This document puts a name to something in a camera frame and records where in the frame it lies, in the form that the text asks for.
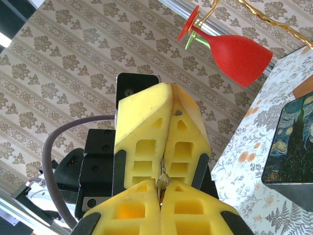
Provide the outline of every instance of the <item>gray cable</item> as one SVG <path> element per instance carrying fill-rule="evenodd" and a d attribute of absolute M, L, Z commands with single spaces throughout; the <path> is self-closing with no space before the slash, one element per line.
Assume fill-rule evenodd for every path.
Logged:
<path fill-rule="evenodd" d="M 60 193 L 60 190 L 57 186 L 57 183 L 54 178 L 53 170 L 52 170 L 52 162 L 51 162 L 51 151 L 52 146 L 55 139 L 65 132 L 66 130 L 73 128 L 75 126 L 92 122 L 92 121 L 100 121 L 100 120 L 114 120 L 114 115 L 103 115 L 103 116 L 93 116 L 93 117 L 85 117 L 72 122 L 69 122 L 63 126 L 55 129 L 45 140 L 44 148 L 43 148 L 43 171 L 45 176 L 45 183 L 47 185 L 47 189 L 51 196 L 55 207 L 57 208 L 62 219 L 67 223 L 67 225 L 73 229 L 77 224 L 76 219 L 69 212 L 63 197 Z"/>

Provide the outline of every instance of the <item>patterned wallpaper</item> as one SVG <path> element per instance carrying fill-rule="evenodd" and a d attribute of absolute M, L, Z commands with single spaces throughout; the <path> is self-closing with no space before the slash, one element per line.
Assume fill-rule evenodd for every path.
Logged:
<path fill-rule="evenodd" d="M 177 42 L 184 19 L 157 0 L 47 0 L 0 55 L 0 187 L 12 193 L 37 176 L 44 141 L 71 120 L 113 114 L 115 77 L 123 71 L 177 83 L 200 106 L 213 167 L 259 92 L 227 78 L 210 51 L 187 38 Z M 57 138 L 60 161 L 83 147 L 89 128 Z"/>
<path fill-rule="evenodd" d="M 208 12 L 211 0 L 190 0 L 200 5 L 202 12 Z M 248 0 L 268 17 L 286 23 L 313 40 L 313 1 L 311 0 Z M 232 34 L 251 38 L 273 51 L 272 62 L 304 44 L 279 27 L 271 26 L 250 13 L 236 0 L 222 0 L 211 18 Z"/>

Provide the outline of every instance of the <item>gripper finger pad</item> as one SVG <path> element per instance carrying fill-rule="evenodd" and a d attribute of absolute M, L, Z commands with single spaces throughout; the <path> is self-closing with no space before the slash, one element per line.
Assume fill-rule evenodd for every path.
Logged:
<path fill-rule="evenodd" d="M 157 179 L 163 155 L 169 177 L 191 185 L 200 155 L 211 154 L 198 105 L 170 83 L 120 100 L 114 152 L 120 150 L 127 154 L 124 188 Z"/>

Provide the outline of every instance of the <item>rectangular hole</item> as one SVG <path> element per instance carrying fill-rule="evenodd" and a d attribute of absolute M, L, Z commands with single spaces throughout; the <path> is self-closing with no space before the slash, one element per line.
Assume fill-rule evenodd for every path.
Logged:
<path fill-rule="evenodd" d="M 140 183 L 141 181 L 151 179 L 151 176 L 134 176 L 133 185 Z"/>
<path fill-rule="evenodd" d="M 152 161 L 134 161 L 134 171 L 136 173 L 150 173 L 152 172 Z"/>
<path fill-rule="evenodd" d="M 175 144 L 173 157 L 176 159 L 190 159 L 194 144 L 191 142 L 177 142 Z"/>
<path fill-rule="evenodd" d="M 203 204 L 199 200 L 177 201 L 174 214 L 203 214 Z"/>
<path fill-rule="evenodd" d="M 178 180 L 178 181 L 181 181 L 181 182 L 185 182 L 185 177 L 170 177 L 171 180 Z"/>
<path fill-rule="evenodd" d="M 145 204 L 142 202 L 122 202 L 117 206 L 114 219 L 144 218 L 145 212 Z"/>
<path fill-rule="evenodd" d="M 170 168 L 170 176 L 185 175 L 188 172 L 189 163 L 172 163 Z"/>
<path fill-rule="evenodd" d="M 106 228 L 104 235 L 139 235 L 140 226 Z"/>
<path fill-rule="evenodd" d="M 136 144 L 136 155 L 151 156 L 156 153 L 156 140 L 139 140 Z"/>
<path fill-rule="evenodd" d="M 212 231 L 207 221 L 175 221 L 177 235 L 211 235 Z"/>

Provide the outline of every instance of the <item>starry night painting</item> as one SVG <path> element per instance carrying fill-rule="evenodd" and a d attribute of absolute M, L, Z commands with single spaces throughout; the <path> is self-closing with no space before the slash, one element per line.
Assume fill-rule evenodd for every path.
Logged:
<path fill-rule="evenodd" d="M 283 108 L 262 180 L 313 182 L 313 92 Z"/>

